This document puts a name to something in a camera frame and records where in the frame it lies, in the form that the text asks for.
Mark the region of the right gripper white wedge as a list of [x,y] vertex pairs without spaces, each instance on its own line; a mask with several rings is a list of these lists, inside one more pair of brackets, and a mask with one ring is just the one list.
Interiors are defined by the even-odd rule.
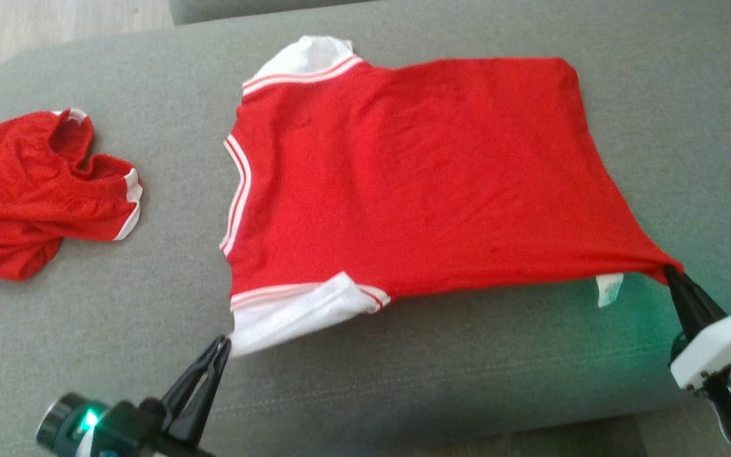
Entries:
[[731,315],[687,273],[668,264],[664,275],[688,342],[669,368],[679,388],[699,390],[708,376],[731,366]]

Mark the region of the left gripper white wedge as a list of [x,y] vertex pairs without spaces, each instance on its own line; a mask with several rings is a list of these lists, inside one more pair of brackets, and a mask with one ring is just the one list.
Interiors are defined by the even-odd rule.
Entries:
[[[140,456],[214,456],[198,446],[226,367],[231,343],[220,335],[174,382],[162,402],[144,399],[140,411],[154,417],[151,438]],[[177,439],[164,431],[166,411],[177,418]]]

